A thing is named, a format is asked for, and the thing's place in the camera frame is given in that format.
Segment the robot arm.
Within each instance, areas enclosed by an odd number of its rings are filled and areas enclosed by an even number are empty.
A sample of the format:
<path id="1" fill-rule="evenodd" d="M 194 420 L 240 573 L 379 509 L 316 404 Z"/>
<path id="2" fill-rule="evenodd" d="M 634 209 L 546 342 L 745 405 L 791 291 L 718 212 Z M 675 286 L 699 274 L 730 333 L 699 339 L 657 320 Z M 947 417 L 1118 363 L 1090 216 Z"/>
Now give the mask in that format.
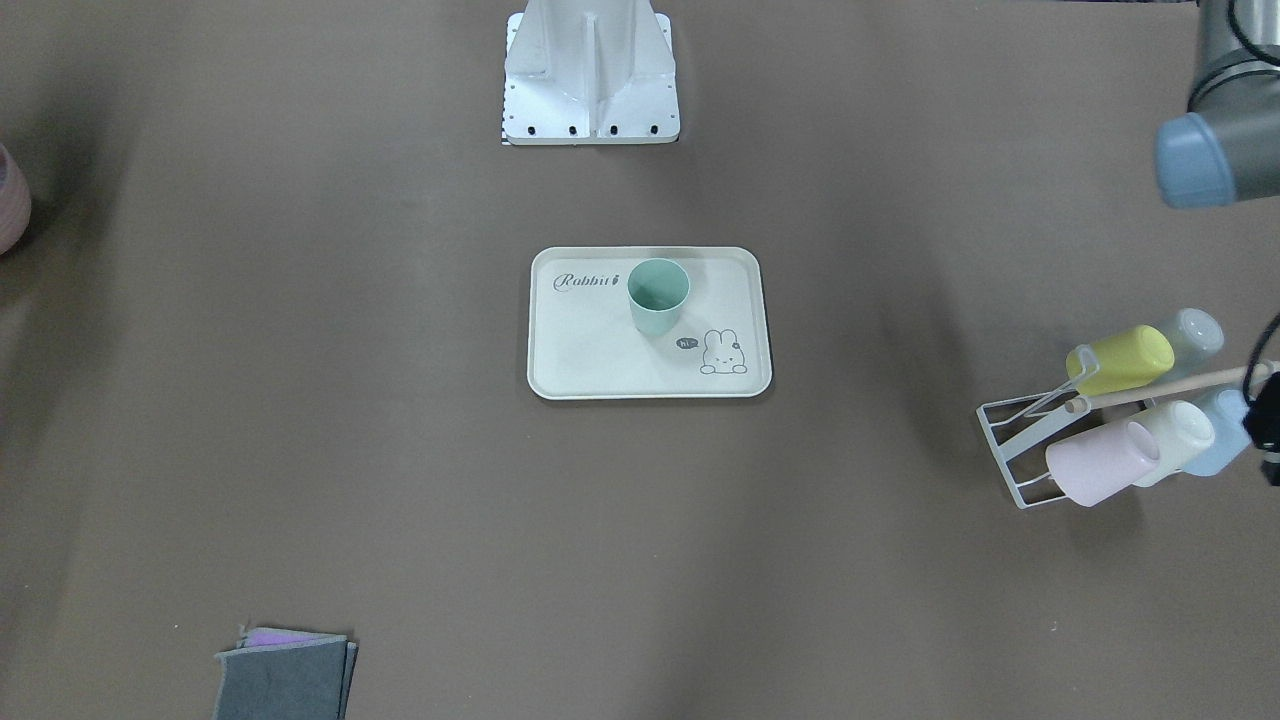
<path id="1" fill-rule="evenodd" d="M 1155 136 L 1166 206 L 1225 208 L 1279 191 L 1279 9 L 1198 1 L 1196 70 L 1185 111 Z"/>

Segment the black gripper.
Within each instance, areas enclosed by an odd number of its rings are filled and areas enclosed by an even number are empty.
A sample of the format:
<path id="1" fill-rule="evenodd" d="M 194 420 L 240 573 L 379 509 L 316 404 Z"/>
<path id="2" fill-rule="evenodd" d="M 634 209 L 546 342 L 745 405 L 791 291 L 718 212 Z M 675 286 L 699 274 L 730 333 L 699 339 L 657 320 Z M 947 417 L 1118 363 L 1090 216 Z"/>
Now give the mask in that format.
<path id="1" fill-rule="evenodd" d="M 1271 487 L 1279 487 L 1279 373 L 1274 373 L 1256 396 L 1245 396 L 1245 405 L 1243 428 L 1262 454 L 1260 470 Z"/>

